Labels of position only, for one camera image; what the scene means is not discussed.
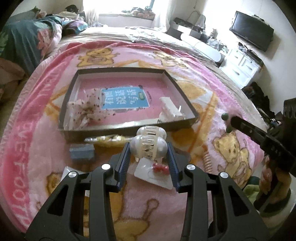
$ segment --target blue book cover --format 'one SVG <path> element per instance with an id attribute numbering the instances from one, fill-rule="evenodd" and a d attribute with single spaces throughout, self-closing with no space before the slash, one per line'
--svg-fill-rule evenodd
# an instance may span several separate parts
<path id="1" fill-rule="evenodd" d="M 104 89 L 105 105 L 102 109 L 137 109 L 148 108 L 146 94 L 140 87 L 116 87 Z"/>

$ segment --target teddy bear print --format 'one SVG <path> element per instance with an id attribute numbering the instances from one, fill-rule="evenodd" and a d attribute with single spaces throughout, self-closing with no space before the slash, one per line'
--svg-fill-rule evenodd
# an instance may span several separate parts
<path id="1" fill-rule="evenodd" d="M 119 53 L 112 54 L 111 48 L 94 49 L 86 53 L 85 56 L 79 56 L 81 62 L 77 67 L 85 67 L 90 65 L 108 65 L 114 64 L 113 58 L 119 55 Z"/>
<path id="2" fill-rule="evenodd" d="M 110 203 L 114 231 L 118 241 L 137 241 L 150 226 L 149 217 L 159 206 L 159 201 L 149 199 L 146 202 L 146 210 L 141 218 L 122 217 L 124 208 L 124 190 L 119 193 L 110 193 Z M 89 198 L 85 197 L 83 212 L 83 235 L 89 237 Z"/>
<path id="3" fill-rule="evenodd" d="M 153 53 L 156 55 L 154 58 L 160 60 L 162 66 L 165 66 L 165 67 L 178 66 L 184 69 L 188 69 L 188 67 L 183 63 L 183 60 L 181 58 L 176 58 L 160 51 L 154 51 Z"/>
<path id="4" fill-rule="evenodd" d="M 227 172 L 240 187 L 244 187 L 252 174 L 246 140 L 244 140 L 244 144 L 245 147 L 241 149 L 234 131 L 213 140 L 215 150 L 226 162 L 225 168 L 218 165 L 218 172 Z"/>
<path id="5" fill-rule="evenodd" d="M 62 178 L 61 172 L 52 172 L 50 175 L 46 177 L 46 180 L 47 180 L 46 190 L 47 190 L 48 196 L 52 194 L 55 188 L 59 185 L 61 178 Z"/>

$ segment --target green knob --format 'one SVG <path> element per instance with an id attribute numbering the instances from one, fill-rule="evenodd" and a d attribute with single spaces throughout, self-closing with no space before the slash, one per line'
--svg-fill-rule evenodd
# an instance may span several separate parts
<path id="1" fill-rule="evenodd" d="M 233 131 L 233 127 L 231 126 L 231 125 L 228 125 L 227 127 L 226 127 L 226 132 L 229 134 L 230 132 L 232 132 Z"/>
<path id="2" fill-rule="evenodd" d="M 221 115 L 221 118 L 222 118 L 223 121 L 227 121 L 229 119 L 229 114 L 228 113 L 223 113 Z"/>

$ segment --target pillow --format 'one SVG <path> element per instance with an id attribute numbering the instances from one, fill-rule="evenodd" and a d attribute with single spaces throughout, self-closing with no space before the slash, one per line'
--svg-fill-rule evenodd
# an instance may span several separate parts
<path id="1" fill-rule="evenodd" d="M 11 16 L 7 20 L 6 24 L 21 21 L 21 20 L 33 20 L 33 19 L 36 19 L 39 12 L 40 12 L 40 9 L 38 9 L 35 6 L 35 8 L 33 8 L 33 9 L 27 11 L 27 12 L 22 12 L 22 13 Z"/>
<path id="2" fill-rule="evenodd" d="M 88 28 L 88 24 L 82 20 L 64 21 L 62 35 L 79 34 Z"/>

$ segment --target silver screw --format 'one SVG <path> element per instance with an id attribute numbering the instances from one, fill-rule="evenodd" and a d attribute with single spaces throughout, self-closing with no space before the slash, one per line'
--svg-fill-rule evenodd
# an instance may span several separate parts
<path id="1" fill-rule="evenodd" d="M 76 177 L 76 175 L 77 175 L 77 172 L 70 172 L 70 173 L 68 174 L 68 176 L 69 176 L 70 178 L 72 178 L 72 177 Z"/>
<path id="2" fill-rule="evenodd" d="M 108 163 L 102 165 L 103 170 L 109 170 L 110 168 L 111 168 L 111 166 Z"/>
<path id="3" fill-rule="evenodd" d="M 226 172 L 221 172 L 221 173 L 220 173 L 220 176 L 221 176 L 222 178 L 228 178 L 228 174 L 227 174 Z"/>
<path id="4" fill-rule="evenodd" d="M 186 167 L 188 170 L 194 170 L 195 169 L 195 165 L 189 164 Z"/>

